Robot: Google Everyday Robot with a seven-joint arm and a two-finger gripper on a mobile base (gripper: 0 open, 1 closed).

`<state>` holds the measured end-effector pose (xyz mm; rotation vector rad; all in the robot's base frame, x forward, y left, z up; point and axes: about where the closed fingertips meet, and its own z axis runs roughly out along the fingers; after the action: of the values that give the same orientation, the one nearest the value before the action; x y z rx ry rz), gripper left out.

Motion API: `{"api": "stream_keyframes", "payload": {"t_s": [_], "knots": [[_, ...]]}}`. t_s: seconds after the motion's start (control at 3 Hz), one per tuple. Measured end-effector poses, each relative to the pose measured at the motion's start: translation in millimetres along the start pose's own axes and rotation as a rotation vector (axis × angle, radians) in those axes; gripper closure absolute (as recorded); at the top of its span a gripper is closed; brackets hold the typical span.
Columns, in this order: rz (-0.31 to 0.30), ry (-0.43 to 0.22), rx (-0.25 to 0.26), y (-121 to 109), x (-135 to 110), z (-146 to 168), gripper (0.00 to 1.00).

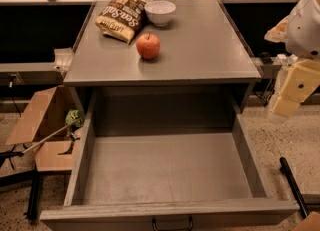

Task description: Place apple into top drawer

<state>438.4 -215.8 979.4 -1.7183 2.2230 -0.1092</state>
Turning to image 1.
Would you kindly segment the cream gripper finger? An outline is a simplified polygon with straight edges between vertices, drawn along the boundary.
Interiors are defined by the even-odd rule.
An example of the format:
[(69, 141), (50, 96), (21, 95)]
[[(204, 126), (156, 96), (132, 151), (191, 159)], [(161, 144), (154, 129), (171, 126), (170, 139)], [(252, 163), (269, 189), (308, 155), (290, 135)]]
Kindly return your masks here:
[(288, 70), (271, 113), (279, 117), (289, 117), (319, 86), (318, 61), (304, 59), (294, 63)]
[(283, 18), (276, 26), (267, 31), (264, 39), (274, 43), (284, 43), (286, 39), (286, 27), (288, 24), (288, 17)]

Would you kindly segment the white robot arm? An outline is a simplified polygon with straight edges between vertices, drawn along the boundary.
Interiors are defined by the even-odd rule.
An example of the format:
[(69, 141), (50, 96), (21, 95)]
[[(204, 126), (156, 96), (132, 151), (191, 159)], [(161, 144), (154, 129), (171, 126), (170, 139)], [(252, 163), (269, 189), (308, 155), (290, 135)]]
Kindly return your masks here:
[(270, 110), (274, 120), (284, 120), (320, 86), (320, 0), (300, 0), (264, 39), (284, 42), (297, 57)]

